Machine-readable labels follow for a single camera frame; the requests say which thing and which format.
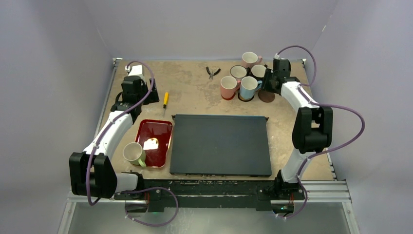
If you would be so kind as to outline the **black handled white mug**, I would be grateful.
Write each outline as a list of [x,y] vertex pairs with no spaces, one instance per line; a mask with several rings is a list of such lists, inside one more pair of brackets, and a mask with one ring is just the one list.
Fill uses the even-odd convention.
[[251,70],[250,74],[252,77],[254,77],[257,80],[262,80],[265,76],[265,72],[267,70],[267,65],[254,65]]

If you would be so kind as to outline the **dark brown wooden coaster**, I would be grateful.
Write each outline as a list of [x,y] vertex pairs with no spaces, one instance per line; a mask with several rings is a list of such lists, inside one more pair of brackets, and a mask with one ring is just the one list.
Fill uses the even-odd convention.
[[273,102],[275,99],[275,94],[272,92],[268,92],[265,90],[260,90],[258,92],[258,97],[261,101],[265,102],[265,103],[270,103]]

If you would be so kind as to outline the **pink handled white mug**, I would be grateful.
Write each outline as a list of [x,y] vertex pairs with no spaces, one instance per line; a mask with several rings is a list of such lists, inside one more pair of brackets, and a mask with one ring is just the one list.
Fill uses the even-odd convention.
[[242,66],[249,72],[250,69],[262,62],[262,56],[258,56],[253,52],[245,52],[242,54]]

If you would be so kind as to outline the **grey white mug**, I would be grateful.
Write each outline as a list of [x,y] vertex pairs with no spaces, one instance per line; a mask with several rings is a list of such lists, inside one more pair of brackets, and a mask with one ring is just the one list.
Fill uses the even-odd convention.
[[230,68],[229,73],[236,80],[241,81],[244,77],[248,76],[249,68],[245,68],[241,65],[234,65]]

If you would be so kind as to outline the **salmon pink mug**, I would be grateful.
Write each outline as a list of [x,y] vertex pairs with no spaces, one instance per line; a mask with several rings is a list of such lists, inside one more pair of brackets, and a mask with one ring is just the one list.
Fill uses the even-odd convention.
[[236,91],[239,89],[241,81],[232,76],[225,76],[220,81],[220,94],[225,100],[231,100],[235,97]]

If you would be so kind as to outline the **green handled white mug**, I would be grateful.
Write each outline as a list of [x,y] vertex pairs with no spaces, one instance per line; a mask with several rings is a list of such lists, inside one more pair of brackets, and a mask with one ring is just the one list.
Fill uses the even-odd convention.
[[143,147],[137,142],[127,144],[123,149],[123,157],[132,165],[146,167],[146,152]]

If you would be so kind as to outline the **orange smiley coaster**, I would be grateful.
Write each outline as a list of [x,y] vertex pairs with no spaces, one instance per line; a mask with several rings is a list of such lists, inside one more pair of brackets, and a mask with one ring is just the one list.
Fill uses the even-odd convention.
[[240,94],[238,94],[238,99],[239,99],[240,101],[242,101],[242,102],[252,101],[252,100],[254,99],[254,97],[255,97],[255,96],[252,96],[252,97],[249,98],[249,99],[245,99],[245,98],[243,98]]

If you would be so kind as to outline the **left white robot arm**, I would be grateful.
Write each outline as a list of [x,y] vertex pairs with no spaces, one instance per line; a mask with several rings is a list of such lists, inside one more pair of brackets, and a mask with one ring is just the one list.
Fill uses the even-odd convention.
[[75,195],[110,198],[126,191],[132,199],[145,194],[143,178],[139,173],[116,173],[111,158],[120,140],[141,114],[142,106],[158,102],[159,97],[150,79],[149,87],[143,76],[126,76],[121,84],[107,122],[96,138],[82,152],[69,157],[72,193]]

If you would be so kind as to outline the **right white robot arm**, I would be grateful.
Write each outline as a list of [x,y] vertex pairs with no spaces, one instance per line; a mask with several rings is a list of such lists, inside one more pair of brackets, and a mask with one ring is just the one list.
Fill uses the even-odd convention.
[[311,155],[322,152],[332,142],[332,108],[319,107],[302,83],[290,74],[290,61],[276,57],[273,67],[266,69],[262,84],[262,90],[280,95],[297,113],[292,132],[294,150],[270,189],[279,198],[301,189],[299,180]]

